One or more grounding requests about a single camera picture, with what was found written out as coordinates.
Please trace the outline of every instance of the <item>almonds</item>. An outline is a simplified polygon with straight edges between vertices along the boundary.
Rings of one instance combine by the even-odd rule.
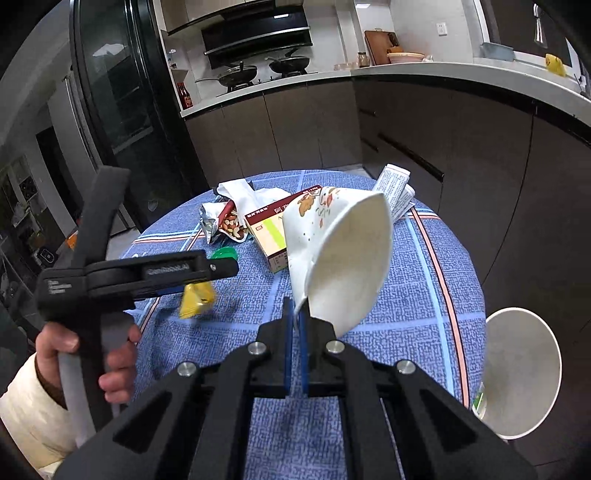
[[[222,222],[219,229],[236,240],[243,240],[246,236],[246,227],[238,222],[238,214],[235,210],[231,211]]]

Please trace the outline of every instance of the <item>newspaper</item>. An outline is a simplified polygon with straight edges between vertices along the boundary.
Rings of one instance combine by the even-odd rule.
[[[414,206],[414,189],[408,185],[410,172],[396,165],[387,164],[378,177],[373,191],[382,192],[390,205],[392,222],[396,222],[402,215]]]

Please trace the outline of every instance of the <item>refrigerator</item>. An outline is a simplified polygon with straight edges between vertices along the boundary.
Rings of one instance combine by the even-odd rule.
[[[70,83],[96,150],[94,166],[131,170],[124,212],[140,231],[210,188],[178,111],[157,28],[151,0],[70,3]]]
[[[76,202],[78,211],[82,211],[96,177],[96,170],[103,162],[82,114],[80,98],[71,72],[56,85],[56,91],[47,102],[47,107],[63,155],[64,166],[68,171],[65,180],[70,197]],[[134,226],[134,221],[122,205],[115,216],[111,235]]]

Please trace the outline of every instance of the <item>white countertop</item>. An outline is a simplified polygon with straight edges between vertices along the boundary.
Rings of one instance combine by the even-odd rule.
[[[380,65],[351,71],[339,70],[336,72],[310,73],[308,75],[273,80],[271,82],[260,83],[252,87],[237,90],[236,92],[226,93],[215,98],[203,100],[197,105],[183,110],[181,116],[185,117],[201,110],[221,105],[229,100],[240,98],[241,96],[251,95],[262,90],[269,90],[296,83],[314,82],[317,80],[342,77],[395,74],[447,77],[494,85],[545,102],[569,115],[572,115],[591,127],[591,101],[563,85],[559,85],[533,74],[519,72],[509,68],[501,68],[482,63],[448,63],[438,61]]]

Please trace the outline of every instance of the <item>kitchen cabinet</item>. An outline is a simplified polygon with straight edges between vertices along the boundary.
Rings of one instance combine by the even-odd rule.
[[[388,136],[382,134],[379,136],[379,140],[379,155],[384,165],[392,163],[408,170],[410,172],[408,184],[414,189],[415,197],[437,212],[441,198],[441,181],[418,165],[406,153],[394,147]]]
[[[244,176],[221,108],[193,117],[186,125],[210,187]]]
[[[470,253],[482,283],[517,203],[532,115],[463,92],[453,92],[453,106],[439,216]]]
[[[375,90],[381,99],[376,105],[381,132],[445,173],[452,146],[453,92],[399,82],[376,82]]]
[[[416,198],[435,212],[449,162],[452,93],[398,82],[355,82],[363,166],[377,177],[386,163],[410,171]]]
[[[186,0],[187,17],[192,21],[243,3],[244,0]]]
[[[308,85],[308,90],[323,167],[360,163],[361,139],[353,83],[314,83]]]
[[[222,107],[228,128],[228,141],[234,143],[245,177],[281,171],[281,163],[271,130],[269,114],[262,96]]]
[[[591,316],[590,185],[591,149],[534,118],[519,201],[482,286],[489,314],[532,310],[561,347],[572,345]]]
[[[265,94],[267,112],[283,170],[322,168],[313,105],[304,85]]]
[[[363,158],[363,167],[369,175],[377,179],[379,174],[388,163],[385,156],[380,155],[377,142],[361,135],[361,156]]]

